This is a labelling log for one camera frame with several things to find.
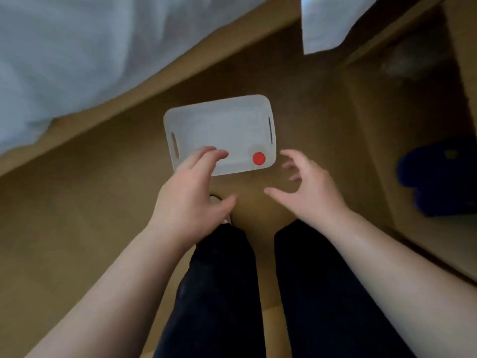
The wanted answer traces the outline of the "person's left hand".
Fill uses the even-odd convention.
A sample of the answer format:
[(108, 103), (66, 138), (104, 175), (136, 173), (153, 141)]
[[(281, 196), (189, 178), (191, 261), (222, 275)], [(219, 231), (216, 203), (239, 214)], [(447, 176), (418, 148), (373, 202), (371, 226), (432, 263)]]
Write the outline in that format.
[[(217, 162), (229, 156), (229, 152), (222, 149), (216, 153)], [(230, 216), (238, 198), (231, 195), (213, 203), (210, 199), (212, 172), (181, 172), (180, 164), (160, 188), (148, 228), (168, 245), (187, 251)]]

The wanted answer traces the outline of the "person's left forearm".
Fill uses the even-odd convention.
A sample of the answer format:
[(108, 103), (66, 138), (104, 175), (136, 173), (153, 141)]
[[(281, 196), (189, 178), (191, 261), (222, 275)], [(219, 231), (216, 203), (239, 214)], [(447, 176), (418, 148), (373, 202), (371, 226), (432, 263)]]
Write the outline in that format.
[(139, 358), (170, 277), (198, 240), (146, 227), (25, 358)]

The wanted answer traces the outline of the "wooden bed frame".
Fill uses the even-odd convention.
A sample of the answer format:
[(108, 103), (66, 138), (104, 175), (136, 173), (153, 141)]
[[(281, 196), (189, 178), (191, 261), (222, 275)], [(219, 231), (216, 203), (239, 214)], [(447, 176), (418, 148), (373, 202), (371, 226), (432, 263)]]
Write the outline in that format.
[(288, 27), (300, 17), (301, 0), (268, 0), (213, 32), (132, 90), (97, 107), (57, 118), (35, 144), (16, 148), (0, 156), (0, 177)]

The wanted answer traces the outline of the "wooden nightstand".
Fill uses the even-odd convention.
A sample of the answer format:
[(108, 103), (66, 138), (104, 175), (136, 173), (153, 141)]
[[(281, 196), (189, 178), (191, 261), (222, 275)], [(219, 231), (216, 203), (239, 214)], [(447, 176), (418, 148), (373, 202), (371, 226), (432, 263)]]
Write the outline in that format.
[(477, 284), (477, 214), (424, 216), (416, 188), (470, 188), (477, 176), (405, 187), (401, 157), (453, 137), (477, 137), (477, 0), (419, 0), (346, 61), (349, 90), (392, 218), (420, 253)]

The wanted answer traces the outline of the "person's right leg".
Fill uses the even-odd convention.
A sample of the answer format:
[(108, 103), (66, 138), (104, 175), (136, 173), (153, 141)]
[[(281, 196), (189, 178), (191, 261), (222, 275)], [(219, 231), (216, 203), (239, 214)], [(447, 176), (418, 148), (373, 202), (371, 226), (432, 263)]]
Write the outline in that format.
[(274, 247), (293, 358), (416, 358), (324, 235), (295, 220)]

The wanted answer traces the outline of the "white plastic basket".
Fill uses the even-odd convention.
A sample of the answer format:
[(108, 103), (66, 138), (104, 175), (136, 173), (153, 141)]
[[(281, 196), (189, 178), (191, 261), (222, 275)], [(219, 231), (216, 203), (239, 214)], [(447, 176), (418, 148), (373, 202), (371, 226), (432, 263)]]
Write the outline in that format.
[[(174, 171), (194, 150), (214, 146), (229, 152), (212, 176), (270, 168), (277, 158), (271, 102), (264, 95), (248, 95), (171, 108), (164, 114), (164, 130)], [(256, 166), (252, 156), (263, 152), (266, 162)]]

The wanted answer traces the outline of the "person's right hand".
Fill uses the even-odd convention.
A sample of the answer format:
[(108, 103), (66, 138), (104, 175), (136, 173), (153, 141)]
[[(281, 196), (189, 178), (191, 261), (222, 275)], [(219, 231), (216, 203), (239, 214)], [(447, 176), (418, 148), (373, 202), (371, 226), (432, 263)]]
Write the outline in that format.
[(350, 214), (351, 210), (327, 170), (301, 151), (285, 149), (280, 154), (289, 158), (282, 165), (284, 169), (297, 170), (289, 178), (300, 182), (296, 191), (301, 198), (301, 213), (295, 214), (296, 217), (324, 232)]

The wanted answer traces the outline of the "dark blue slipper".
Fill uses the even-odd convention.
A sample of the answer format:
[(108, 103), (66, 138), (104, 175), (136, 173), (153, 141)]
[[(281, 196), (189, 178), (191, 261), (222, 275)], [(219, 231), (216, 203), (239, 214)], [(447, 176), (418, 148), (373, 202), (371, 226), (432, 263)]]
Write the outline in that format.
[(416, 148), (399, 159), (396, 173), (405, 187), (476, 177), (477, 137), (468, 134)]
[(470, 188), (416, 188), (414, 204), (427, 217), (477, 214), (477, 190)]

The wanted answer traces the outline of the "white bed sheet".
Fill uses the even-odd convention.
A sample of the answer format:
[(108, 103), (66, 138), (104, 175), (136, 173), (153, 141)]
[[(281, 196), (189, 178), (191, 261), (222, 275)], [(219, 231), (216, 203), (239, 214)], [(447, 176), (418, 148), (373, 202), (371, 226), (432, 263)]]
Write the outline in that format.
[(138, 86), (268, 0), (0, 0), (0, 156)]

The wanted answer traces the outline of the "person's leg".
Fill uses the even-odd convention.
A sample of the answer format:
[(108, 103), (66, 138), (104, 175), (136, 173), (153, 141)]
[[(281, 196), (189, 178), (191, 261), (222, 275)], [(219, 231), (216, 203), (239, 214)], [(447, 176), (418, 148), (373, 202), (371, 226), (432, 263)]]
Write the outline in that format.
[(154, 358), (266, 358), (256, 259), (223, 223), (195, 248)]
[(274, 247), (293, 358), (416, 358), (324, 235), (295, 220)]

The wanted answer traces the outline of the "person's right forearm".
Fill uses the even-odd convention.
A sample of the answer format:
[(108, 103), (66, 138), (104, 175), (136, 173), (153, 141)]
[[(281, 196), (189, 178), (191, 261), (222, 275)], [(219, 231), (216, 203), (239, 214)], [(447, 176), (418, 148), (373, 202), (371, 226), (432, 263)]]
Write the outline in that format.
[(477, 288), (350, 210), (296, 213), (333, 244), (419, 358), (477, 358)]

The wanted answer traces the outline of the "white hanging cloth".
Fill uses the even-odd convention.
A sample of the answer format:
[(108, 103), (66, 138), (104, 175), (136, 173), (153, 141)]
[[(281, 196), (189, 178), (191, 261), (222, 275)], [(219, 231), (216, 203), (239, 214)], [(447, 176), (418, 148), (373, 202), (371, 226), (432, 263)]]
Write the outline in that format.
[(301, 0), (304, 55), (336, 48), (377, 0)]

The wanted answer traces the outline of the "person's left leg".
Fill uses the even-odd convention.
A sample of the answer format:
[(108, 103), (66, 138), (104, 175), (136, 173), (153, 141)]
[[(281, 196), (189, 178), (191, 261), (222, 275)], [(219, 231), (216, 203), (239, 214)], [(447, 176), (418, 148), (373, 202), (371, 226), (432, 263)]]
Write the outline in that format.
[(195, 248), (154, 358), (266, 358), (256, 259), (223, 223)]

